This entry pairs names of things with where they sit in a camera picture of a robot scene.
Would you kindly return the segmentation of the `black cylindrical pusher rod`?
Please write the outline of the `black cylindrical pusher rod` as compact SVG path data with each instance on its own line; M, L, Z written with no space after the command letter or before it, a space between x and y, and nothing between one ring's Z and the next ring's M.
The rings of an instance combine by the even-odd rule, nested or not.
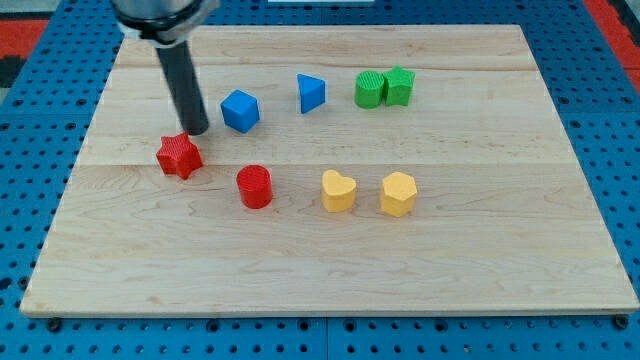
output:
M191 136L209 128L209 120L187 41L156 53L166 79L181 128Z

